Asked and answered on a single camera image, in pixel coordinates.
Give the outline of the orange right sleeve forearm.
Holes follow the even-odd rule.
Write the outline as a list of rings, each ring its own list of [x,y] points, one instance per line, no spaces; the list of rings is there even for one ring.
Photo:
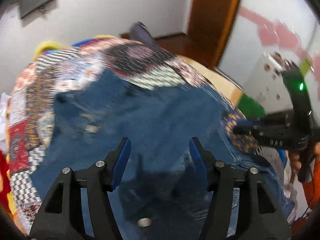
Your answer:
[[[313,179],[311,182],[302,184],[307,204],[312,210],[317,206],[320,197],[319,142],[316,144],[314,150],[316,158],[312,173]]]

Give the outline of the person right hand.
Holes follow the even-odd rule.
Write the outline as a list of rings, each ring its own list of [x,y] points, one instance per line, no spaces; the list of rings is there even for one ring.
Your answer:
[[[302,167],[302,163],[300,162],[300,156],[298,152],[288,151],[287,155],[288,155],[290,166],[291,166],[290,182],[293,184],[295,177],[297,175],[297,172]]]

